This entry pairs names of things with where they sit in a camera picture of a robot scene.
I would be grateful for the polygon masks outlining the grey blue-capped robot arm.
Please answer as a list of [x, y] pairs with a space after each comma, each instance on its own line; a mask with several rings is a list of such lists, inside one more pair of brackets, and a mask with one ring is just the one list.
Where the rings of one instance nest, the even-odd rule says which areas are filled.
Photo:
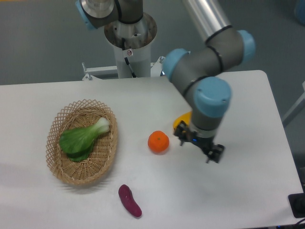
[[[208, 161], [219, 162], [224, 146], [215, 144], [214, 138], [232, 93], [218, 75], [250, 60], [255, 41], [247, 31], [232, 27], [218, 1], [186, 0], [184, 5], [205, 48], [194, 54], [175, 49], [162, 63], [162, 74], [192, 108], [190, 121], [180, 121], [174, 135], [200, 148]], [[78, 0], [76, 7], [88, 28], [104, 29], [119, 78], [151, 76], [150, 45], [157, 26], [143, 11], [141, 0]]]

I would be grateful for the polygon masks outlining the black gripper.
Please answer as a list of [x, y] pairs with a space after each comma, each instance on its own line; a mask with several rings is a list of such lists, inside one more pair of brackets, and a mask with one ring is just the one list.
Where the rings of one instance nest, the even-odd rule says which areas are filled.
[[193, 145], [200, 148], [207, 156], [206, 163], [210, 161], [219, 163], [225, 147], [221, 144], [214, 144], [213, 140], [216, 135], [216, 130], [200, 130], [196, 128], [190, 128], [184, 121], [180, 121], [174, 130], [174, 136], [180, 141], [180, 146], [183, 146], [185, 142], [190, 142]]

